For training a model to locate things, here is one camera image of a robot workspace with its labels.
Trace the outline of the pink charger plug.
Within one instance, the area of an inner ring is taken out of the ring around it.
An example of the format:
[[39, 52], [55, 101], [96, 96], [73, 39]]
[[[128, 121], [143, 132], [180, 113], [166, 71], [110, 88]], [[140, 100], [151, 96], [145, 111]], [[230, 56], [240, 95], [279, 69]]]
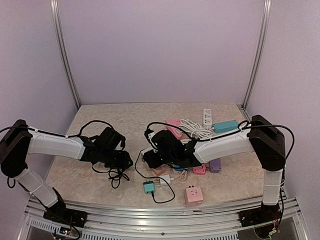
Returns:
[[161, 176], [161, 175], [166, 173], [166, 169], [163, 166], [159, 166], [157, 168], [153, 168], [152, 171], [156, 176]]

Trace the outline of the white usb charger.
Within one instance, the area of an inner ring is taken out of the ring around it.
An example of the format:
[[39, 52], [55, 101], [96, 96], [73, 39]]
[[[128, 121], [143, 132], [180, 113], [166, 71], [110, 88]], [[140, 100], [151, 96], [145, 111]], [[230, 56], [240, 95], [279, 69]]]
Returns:
[[169, 174], [161, 175], [158, 177], [158, 182], [161, 187], [170, 185], [173, 180], [174, 179], [170, 177]]

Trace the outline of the blue plug adapter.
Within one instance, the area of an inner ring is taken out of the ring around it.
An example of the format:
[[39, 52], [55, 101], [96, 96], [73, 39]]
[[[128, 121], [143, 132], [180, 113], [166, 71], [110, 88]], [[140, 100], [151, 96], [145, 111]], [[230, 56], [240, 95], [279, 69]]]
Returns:
[[177, 173], [182, 173], [184, 171], [184, 169], [179, 167], [178, 165], [174, 165], [173, 170]]

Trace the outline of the teal usb charger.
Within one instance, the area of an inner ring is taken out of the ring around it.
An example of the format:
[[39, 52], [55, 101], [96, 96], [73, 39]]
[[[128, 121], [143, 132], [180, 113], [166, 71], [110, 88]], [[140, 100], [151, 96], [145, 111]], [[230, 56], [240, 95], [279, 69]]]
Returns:
[[144, 190], [144, 193], [149, 195], [153, 195], [156, 191], [156, 188], [155, 188], [155, 184], [153, 181], [146, 181], [143, 183], [143, 190]]

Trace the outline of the pink triangular socket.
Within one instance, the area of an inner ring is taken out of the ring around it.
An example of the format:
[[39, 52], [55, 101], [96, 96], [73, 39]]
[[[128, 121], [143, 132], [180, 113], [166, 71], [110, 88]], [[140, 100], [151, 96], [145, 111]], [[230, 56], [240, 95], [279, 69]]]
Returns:
[[166, 124], [169, 124], [169, 126], [165, 126], [167, 130], [171, 131], [173, 135], [178, 139], [178, 140], [189, 140], [187, 135], [177, 129], [179, 125], [181, 124], [181, 119], [178, 118], [170, 118], [165, 120]]

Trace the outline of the pink socket adapter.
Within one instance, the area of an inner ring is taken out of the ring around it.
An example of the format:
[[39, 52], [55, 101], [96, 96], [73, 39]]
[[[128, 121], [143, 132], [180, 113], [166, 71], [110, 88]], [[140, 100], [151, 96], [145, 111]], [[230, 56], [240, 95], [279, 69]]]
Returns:
[[197, 167], [193, 167], [193, 168], [192, 168], [192, 172], [193, 172], [193, 174], [195, 174], [195, 175], [203, 176], [203, 175], [206, 174], [206, 171], [207, 171], [207, 166], [206, 166], [206, 164], [202, 164], [201, 166], [197, 166]]

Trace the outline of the pink cube socket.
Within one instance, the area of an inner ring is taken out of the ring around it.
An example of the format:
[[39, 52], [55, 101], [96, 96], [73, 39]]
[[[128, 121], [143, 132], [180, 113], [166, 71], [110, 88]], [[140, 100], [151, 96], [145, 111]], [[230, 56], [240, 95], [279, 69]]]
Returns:
[[199, 186], [187, 187], [184, 192], [184, 200], [187, 207], [201, 205], [204, 201], [202, 189]]

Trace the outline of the white cube socket adapter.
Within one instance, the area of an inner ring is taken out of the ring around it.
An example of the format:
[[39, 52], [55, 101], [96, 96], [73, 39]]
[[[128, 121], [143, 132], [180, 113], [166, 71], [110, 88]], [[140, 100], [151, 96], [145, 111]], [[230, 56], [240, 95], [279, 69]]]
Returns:
[[143, 162], [145, 162], [146, 160], [148, 160], [148, 158], [150, 157], [150, 155], [153, 153], [153, 149], [152, 148], [145, 148], [141, 151], [141, 159]]

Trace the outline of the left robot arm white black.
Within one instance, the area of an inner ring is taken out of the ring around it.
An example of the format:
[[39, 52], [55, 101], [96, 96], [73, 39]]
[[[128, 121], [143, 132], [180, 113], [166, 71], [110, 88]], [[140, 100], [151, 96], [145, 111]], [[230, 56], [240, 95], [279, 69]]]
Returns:
[[81, 132], [76, 135], [47, 132], [30, 127], [22, 119], [3, 131], [6, 134], [0, 141], [1, 172], [37, 198], [61, 223], [70, 218], [70, 211], [60, 194], [28, 168], [28, 155], [60, 156], [92, 165], [102, 163], [119, 175], [133, 165], [130, 154], [125, 151], [126, 138], [110, 124], [99, 135], [91, 137]]

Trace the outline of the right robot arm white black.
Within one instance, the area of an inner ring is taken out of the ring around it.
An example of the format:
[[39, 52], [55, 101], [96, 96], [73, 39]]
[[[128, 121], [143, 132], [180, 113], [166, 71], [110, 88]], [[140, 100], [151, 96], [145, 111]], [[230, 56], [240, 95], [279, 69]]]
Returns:
[[279, 210], [286, 162], [293, 150], [286, 150], [285, 135], [281, 129], [294, 135], [290, 128], [254, 115], [250, 121], [239, 123], [234, 130], [204, 138], [191, 136], [178, 127], [177, 130], [188, 139], [184, 143], [170, 130], [156, 132], [148, 125], [144, 136], [151, 148], [143, 150], [142, 159], [151, 169], [162, 165], [188, 169], [200, 167], [214, 159], [255, 153], [264, 174], [261, 207], [257, 208], [255, 216], [260, 222], [266, 222]]

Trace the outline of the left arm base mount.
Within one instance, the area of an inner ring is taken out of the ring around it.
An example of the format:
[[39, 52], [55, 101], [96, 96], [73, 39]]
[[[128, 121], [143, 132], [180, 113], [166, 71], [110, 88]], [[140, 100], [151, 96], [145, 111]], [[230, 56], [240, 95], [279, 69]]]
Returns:
[[43, 217], [56, 223], [83, 228], [87, 221], [88, 213], [81, 210], [67, 208], [58, 191], [54, 187], [52, 189], [57, 196], [57, 203], [46, 209]]

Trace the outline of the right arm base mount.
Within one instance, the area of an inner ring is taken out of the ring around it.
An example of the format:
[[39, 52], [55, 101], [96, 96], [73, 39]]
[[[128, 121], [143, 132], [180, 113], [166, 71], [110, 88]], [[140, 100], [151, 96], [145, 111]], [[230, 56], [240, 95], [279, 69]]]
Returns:
[[280, 220], [282, 216], [283, 211], [279, 203], [268, 205], [263, 201], [257, 208], [242, 210], [238, 213], [243, 228]]

